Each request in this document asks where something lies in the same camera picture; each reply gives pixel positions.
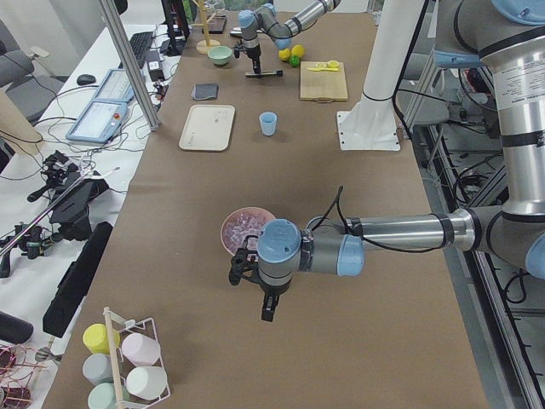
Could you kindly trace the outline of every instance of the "blue framed device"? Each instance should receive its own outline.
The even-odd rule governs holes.
[[[82,143],[104,144],[118,131],[135,97],[123,69],[112,69],[100,83],[93,99],[83,109],[66,139]]]

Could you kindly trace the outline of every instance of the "green bowl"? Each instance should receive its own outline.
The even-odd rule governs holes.
[[[224,66],[231,59],[232,49],[225,45],[218,45],[208,50],[208,57],[217,66]]]

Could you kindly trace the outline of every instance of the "pink bowl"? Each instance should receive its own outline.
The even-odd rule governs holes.
[[[235,210],[221,225],[221,243],[227,252],[234,256],[237,248],[242,246],[244,238],[248,235],[259,235],[265,223],[274,220],[276,217],[261,207],[244,207]],[[255,250],[257,240],[248,241],[248,249]]]

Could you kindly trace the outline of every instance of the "white tray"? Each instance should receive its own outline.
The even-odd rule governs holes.
[[[231,105],[193,105],[178,146],[188,151],[226,150],[234,117]]]

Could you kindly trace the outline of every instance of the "warning sticker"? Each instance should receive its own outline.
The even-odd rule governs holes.
[[[496,72],[494,89],[498,110],[545,99],[545,60]]]

